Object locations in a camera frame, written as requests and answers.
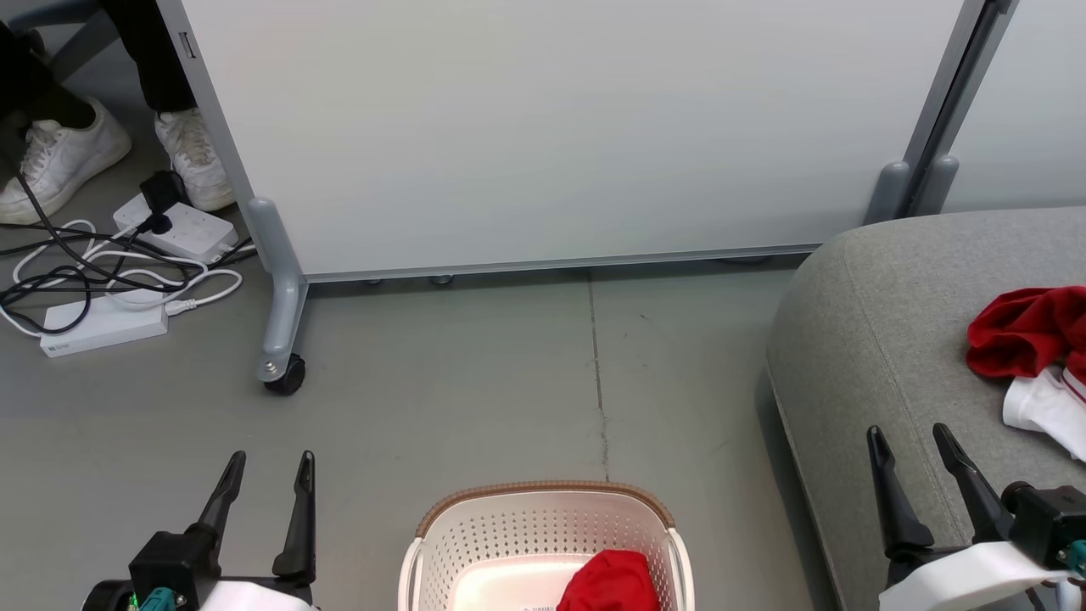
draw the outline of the black pants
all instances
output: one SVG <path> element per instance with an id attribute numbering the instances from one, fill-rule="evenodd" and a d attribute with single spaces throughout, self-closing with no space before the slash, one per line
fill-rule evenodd
<path id="1" fill-rule="evenodd" d="M 100 1 L 117 27 L 125 50 L 136 61 L 147 105 L 155 112 L 195 106 L 155 1 Z M 8 26 L 0 24 L 0 118 L 26 105 L 52 81 L 49 71 L 17 44 Z"/>

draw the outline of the laundry basket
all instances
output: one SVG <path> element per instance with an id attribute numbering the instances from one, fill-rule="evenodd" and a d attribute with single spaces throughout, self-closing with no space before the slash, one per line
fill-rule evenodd
<path id="1" fill-rule="evenodd" d="M 400 571 L 399 611 L 554 611 L 605 549 L 639 551 L 661 611 L 694 611 L 690 558 L 653 495 L 602 482 L 472 488 L 430 510 Z"/>

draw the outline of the sofa cushion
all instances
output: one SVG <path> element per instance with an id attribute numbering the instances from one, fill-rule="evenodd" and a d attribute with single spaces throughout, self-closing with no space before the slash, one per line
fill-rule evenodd
<path id="1" fill-rule="evenodd" d="M 974 375 L 965 328 L 996 295 L 1086 283 L 1086 207 L 947 214 L 862 227 L 796 271 L 768 348 L 770 378 L 838 597 L 884 589 L 864 432 L 877 424 L 937 545 L 972 526 L 932 427 L 948 424 L 996 492 L 1016 480 L 1086 491 L 1086 466 L 1002 424 L 1009 381 Z"/>

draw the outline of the caster wheel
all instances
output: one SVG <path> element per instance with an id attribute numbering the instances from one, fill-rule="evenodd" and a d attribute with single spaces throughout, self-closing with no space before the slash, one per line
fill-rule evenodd
<path id="1" fill-rule="evenodd" d="M 264 387 L 282 397 L 290 397 L 305 382 L 305 361 L 298 355 L 291 355 L 287 361 L 287 373 L 274 382 L 265 382 Z"/>
<path id="2" fill-rule="evenodd" d="M 41 33 L 37 29 L 29 29 L 20 34 L 15 40 L 27 51 L 39 58 L 46 56 L 46 41 L 41 39 Z"/>

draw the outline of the red clothing in basket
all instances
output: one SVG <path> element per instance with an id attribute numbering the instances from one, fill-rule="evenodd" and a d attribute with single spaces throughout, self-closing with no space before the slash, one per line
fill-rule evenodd
<path id="1" fill-rule="evenodd" d="M 648 559 L 608 549 L 573 575 L 557 611 L 660 611 Z"/>

